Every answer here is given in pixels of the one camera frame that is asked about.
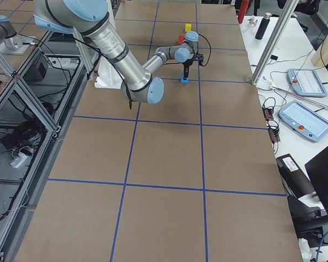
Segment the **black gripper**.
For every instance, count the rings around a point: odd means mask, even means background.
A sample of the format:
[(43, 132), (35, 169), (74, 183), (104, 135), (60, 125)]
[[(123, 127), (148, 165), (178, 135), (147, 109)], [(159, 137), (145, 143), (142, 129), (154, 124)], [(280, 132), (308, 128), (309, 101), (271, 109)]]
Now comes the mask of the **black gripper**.
[(189, 59), (183, 63), (183, 66), (184, 66), (183, 73), (184, 74), (189, 74), (189, 68), (192, 64), (193, 64), (193, 61), (191, 59)]

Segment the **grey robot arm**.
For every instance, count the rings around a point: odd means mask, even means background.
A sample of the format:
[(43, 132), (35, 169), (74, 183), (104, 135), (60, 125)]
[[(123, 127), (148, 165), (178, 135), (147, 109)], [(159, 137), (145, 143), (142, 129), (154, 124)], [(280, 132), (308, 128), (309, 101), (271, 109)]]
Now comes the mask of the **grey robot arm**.
[(141, 65), (109, 21), (106, 1), (34, 1), (37, 26), (71, 34), (77, 30), (90, 38), (99, 52), (122, 76), (121, 90), (129, 102), (157, 104), (164, 94), (164, 83), (153, 73), (168, 60), (183, 64), (187, 80), (194, 61), (203, 62), (198, 53), (198, 33), (189, 31), (180, 45), (160, 47)]

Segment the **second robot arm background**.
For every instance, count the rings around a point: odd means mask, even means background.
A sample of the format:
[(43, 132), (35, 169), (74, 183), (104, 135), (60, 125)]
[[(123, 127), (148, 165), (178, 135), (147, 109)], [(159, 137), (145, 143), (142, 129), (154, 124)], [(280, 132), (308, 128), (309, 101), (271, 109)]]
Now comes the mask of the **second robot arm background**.
[(12, 26), (10, 20), (5, 15), (0, 15), (0, 43), (16, 35), (17, 31)]

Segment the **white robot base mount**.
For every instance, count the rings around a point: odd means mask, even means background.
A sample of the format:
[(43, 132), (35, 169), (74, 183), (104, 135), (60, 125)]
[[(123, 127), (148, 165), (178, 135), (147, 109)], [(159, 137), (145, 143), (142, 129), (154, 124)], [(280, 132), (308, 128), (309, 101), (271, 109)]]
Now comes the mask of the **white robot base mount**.
[(104, 57), (101, 57), (97, 69), (95, 87), (119, 90), (121, 88), (121, 84), (122, 79), (117, 71)]

